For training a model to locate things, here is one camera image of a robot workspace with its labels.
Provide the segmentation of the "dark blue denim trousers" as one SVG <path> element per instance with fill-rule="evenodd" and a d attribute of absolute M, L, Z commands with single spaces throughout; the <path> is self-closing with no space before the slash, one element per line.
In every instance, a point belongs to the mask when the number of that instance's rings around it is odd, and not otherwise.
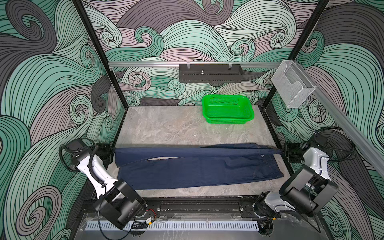
<path fill-rule="evenodd" d="M 283 177 L 279 150 L 257 144 L 201 148 L 119 148 L 118 178 L 135 190 L 245 184 Z"/>

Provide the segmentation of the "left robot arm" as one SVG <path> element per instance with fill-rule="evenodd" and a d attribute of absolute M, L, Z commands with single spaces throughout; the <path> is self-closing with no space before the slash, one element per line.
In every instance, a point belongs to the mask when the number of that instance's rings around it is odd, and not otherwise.
<path fill-rule="evenodd" d="M 98 156 L 101 146 L 88 146 L 84 139 L 75 139 L 59 146 L 59 158 L 68 171 L 87 176 L 98 198 L 94 202 L 98 215 L 122 230 L 136 216 L 145 214 L 147 204 L 123 179 L 118 180 L 107 172 Z"/>

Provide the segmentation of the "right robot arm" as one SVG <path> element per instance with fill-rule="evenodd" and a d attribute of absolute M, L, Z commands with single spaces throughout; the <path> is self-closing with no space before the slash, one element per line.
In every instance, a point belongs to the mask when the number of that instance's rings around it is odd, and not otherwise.
<path fill-rule="evenodd" d="M 258 217 L 275 218 L 282 211 L 313 217 L 339 190 L 328 173 L 328 164 L 351 161 L 357 157 L 357 150 L 342 128 L 325 127 L 301 144 L 286 144 L 285 156 L 304 163 L 277 193 L 259 195 L 254 203 Z"/>

